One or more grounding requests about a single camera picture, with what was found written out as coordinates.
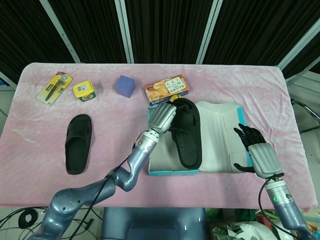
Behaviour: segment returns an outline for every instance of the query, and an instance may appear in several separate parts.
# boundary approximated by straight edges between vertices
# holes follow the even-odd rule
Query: foam cube
[[[135,80],[130,77],[121,75],[115,83],[115,91],[117,94],[130,98],[136,89]]]

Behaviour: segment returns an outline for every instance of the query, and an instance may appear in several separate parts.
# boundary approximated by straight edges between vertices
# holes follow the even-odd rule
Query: table
[[[97,97],[75,98],[69,86],[52,106],[37,94],[58,71],[70,74],[71,86],[91,80]],[[261,130],[275,148],[284,179],[300,208],[317,205],[307,159],[286,83],[273,66],[180,64],[52,64],[32,63],[22,72],[0,139],[0,206],[47,206],[63,188],[88,185],[122,162],[139,133],[148,128],[148,102],[143,85],[182,74],[190,85],[188,99],[243,106],[247,125]],[[116,94],[120,75],[135,79],[131,98]],[[65,141],[70,120],[92,119],[91,149],[86,170],[69,175]],[[264,180],[255,174],[148,176],[144,166],[135,188],[117,188],[106,207],[258,208]],[[264,192],[262,206],[272,204]]]

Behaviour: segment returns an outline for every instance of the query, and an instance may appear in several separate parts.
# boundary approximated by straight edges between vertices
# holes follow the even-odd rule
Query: yellow packaging
[[[72,87],[76,98],[82,102],[88,101],[96,97],[94,86],[90,80],[80,82]]]
[[[51,106],[72,80],[73,78],[69,74],[58,71],[38,96],[36,96],[36,99]]]
[[[182,75],[144,85],[144,92],[150,106],[167,102],[173,95],[186,95],[188,91],[189,87]]]

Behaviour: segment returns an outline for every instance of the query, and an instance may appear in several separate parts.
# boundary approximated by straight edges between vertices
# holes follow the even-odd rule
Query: black curtain
[[[302,72],[316,58],[320,56],[320,32],[299,52],[299,54],[283,69],[284,77],[291,76]],[[320,74],[319,63],[310,71]]]
[[[1,0],[0,22],[0,71],[14,83],[30,63],[74,63],[39,0]]]
[[[275,66],[318,18],[319,0],[223,0],[203,63]]]
[[[114,0],[49,0],[83,63],[126,63]]]
[[[125,3],[135,63],[196,63],[213,0]]]

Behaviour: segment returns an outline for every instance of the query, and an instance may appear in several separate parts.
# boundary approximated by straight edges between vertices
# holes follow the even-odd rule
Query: black slipper
[[[69,123],[65,141],[65,168],[68,174],[82,173],[87,165],[92,134],[91,118],[75,116]]]
[[[169,131],[180,163],[187,169],[198,169],[202,163],[199,111],[197,106],[186,98],[178,98],[172,104],[177,109]]]

